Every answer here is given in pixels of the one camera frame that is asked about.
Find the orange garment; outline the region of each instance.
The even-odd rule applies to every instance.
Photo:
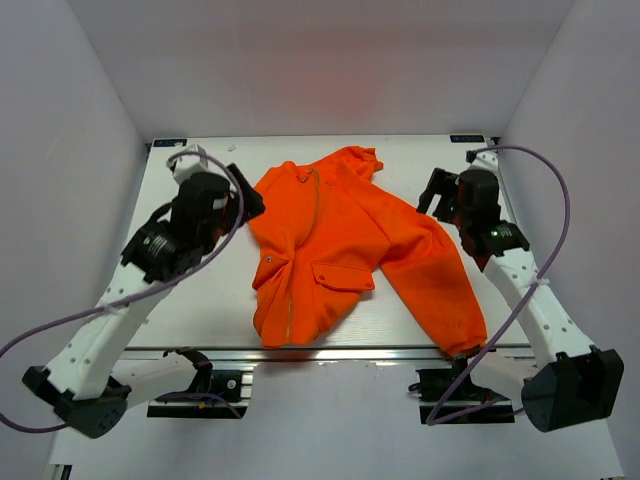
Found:
[[[487,338],[458,251],[438,223],[371,183],[373,148],[346,147],[311,165],[285,162],[256,186],[266,211],[253,324],[265,347],[305,345],[373,290],[380,266],[438,346],[455,355]]]

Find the pocket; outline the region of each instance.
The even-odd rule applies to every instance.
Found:
[[[367,268],[312,263],[313,276],[320,285],[338,292],[373,290],[373,275]]]
[[[287,263],[289,263],[288,260],[276,255],[263,255],[260,258],[256,276],[253,278],[253,283],[251,284],[253,289],[258,290],[268,280],[278,277],[282,272],[282,267]]]
[[[373,290],[373,276],[366,268],[312,263],[315,285],[314,310],[318,330],[328,332],[356,306],[360,295]]]

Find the zipper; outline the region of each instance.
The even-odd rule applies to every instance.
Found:
[[[313,225],[316,223],[316,214],[318,213],[318,207],[320,205],[320,175],[318,174],[318,170],[315,168],[310,168],[307,170],[307,173],[313,173],[313,188],[315,189],[315,205],[313,207],[313,218],[311,219],[311,225],[309,226],[309,230],[305,235],[304,239],[298,245],[300,248],[304,242],[307,240],[309,235],[311,234],[311,230],[313,229]],[[291,286],[291,279],[293,278],[293,266],[291,267],[291,273],[289,276],[289,286]],[[293,317],[293,292],[289,292],[289,311],[287,312],[287,325],[285,329],[285,342],[289,343],[289,337],[291,333],[291,319]]]
[[[289,313],[287,314],[287,329],[284,332],[285,342],[289,343],[289,330],[291,328],[291,313],[293,312],[293,296],[289,295]]]

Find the sleeve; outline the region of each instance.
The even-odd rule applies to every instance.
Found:
[[[361,204],[390,243],[380,267],[413,317],[451,356],[483,345],[482,311],[447,232],[433,218],[369,186]]]

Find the pocket flap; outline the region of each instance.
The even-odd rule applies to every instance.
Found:
[[[259,289],[267,280],[275,277],[287,263],[289,263],[288,260],[275,255],[262,255],[256,276],[253,278],[253,284],[251,285],[253,289]]]
[[[313,263],[311,266],[316,282],[332,290],[362,291],[375,288],[371,271],[366,268],[326,263]]]

